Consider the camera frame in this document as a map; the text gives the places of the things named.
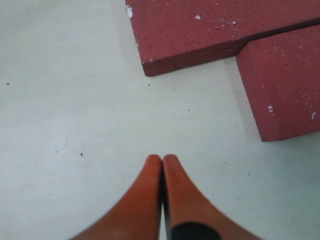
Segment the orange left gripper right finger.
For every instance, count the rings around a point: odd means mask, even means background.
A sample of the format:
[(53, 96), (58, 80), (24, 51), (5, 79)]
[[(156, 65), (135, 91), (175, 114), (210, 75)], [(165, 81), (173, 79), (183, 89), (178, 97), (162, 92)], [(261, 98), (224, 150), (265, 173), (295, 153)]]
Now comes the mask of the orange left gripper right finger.
[(163, 158), (166, 233), (170, 240), (260, 240), (216, 208), (195, 186), (178, 157)]

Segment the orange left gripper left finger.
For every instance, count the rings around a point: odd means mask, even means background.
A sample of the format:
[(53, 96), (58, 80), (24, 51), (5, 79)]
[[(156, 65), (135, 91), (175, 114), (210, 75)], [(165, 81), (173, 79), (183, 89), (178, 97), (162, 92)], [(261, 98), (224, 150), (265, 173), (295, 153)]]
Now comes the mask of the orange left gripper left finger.
[(122, 198), (73, 240), (157, 240), (161, 224), (162, 159), (149, 155)]

